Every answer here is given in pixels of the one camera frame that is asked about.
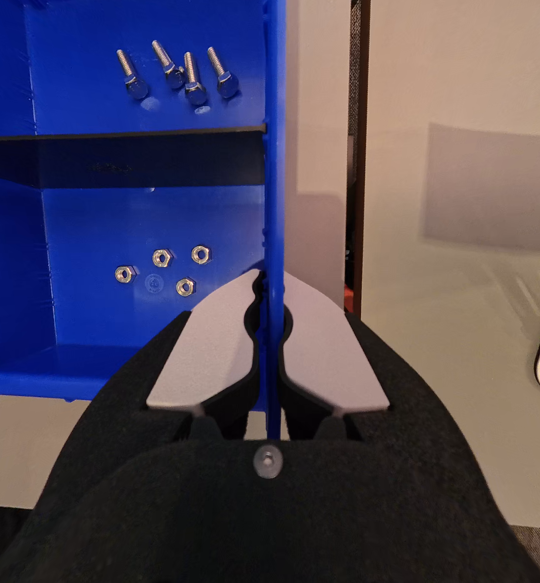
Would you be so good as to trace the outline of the silver hex bolt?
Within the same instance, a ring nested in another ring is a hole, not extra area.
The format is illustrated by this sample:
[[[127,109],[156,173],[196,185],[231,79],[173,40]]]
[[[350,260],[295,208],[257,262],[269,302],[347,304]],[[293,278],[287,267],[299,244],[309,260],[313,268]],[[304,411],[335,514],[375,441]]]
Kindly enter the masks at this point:
[[[129,55],[123,50],[116,50],[116,56],[124,73],[125,88],[133,99],[142,101],[148,97],[149,88],[147,83],[139,76]]]
[[[238,77],[222,64],[214,47],[208,47],[207,54],[216,74],[217,92],[225,100],[233,98],[239,91]]]
[[[200,107],[207,102],[207,90],[201,83],[200,70],[193,53],[184,53],[184,64],[186,73],[185,96],[194,107]]]
[[[151,45],[160,62],[168,87],[173,91],[181,89],[186,83],[184,68],[175,64],[158,40],[153,40]]]

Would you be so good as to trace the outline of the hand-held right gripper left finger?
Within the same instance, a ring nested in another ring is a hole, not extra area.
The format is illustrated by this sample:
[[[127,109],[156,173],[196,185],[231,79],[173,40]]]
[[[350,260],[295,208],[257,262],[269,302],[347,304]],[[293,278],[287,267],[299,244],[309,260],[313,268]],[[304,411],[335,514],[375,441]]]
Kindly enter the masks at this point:
[[[260,391],[260,306],[264,273],[251,269],[191,311],[151,389],[150,409],[243,418]]]

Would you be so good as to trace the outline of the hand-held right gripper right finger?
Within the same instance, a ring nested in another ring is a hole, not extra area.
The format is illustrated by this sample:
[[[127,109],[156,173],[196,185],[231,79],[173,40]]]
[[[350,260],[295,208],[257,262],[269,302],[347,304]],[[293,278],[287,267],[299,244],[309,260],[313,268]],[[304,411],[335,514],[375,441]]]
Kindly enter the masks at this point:
[[[344,311],[291,274],[283,279],[279,398],[285,412],[324,418],[388,409],[390,401]]]

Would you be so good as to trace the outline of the black bin divider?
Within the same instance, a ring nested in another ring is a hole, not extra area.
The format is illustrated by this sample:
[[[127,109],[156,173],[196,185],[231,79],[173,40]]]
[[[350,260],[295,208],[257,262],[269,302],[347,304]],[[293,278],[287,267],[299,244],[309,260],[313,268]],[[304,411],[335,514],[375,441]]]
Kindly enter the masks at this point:
[[[259,186],[265,124],[0,137],[0,179],[34,189]]]

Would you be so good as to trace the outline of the blue parts bin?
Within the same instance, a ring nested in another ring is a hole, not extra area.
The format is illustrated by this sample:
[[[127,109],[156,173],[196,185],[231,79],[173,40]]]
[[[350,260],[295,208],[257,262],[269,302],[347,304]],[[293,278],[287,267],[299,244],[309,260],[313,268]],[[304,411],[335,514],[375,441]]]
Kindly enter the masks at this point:
[[[286,1],[0,1],[0,137],[253,127],[265,124],[259,186],[34,189],[0,179],[0,395],[91,401],[179,314],[239,275],[264,273],[259,398],[280,435],[286,145]],[[193,53],[207,102],[168,87],[158,40],[185,70]],[[239,81],[217,92],[207,50]],[[123,49],[147,83],[128,94]],[[196,245],[211,261],[191,258]],[[157,268],[152,253],[174,260]],[[116,281],[134,266],[132,283]],[[195,281],[182,297],[176,283]]]

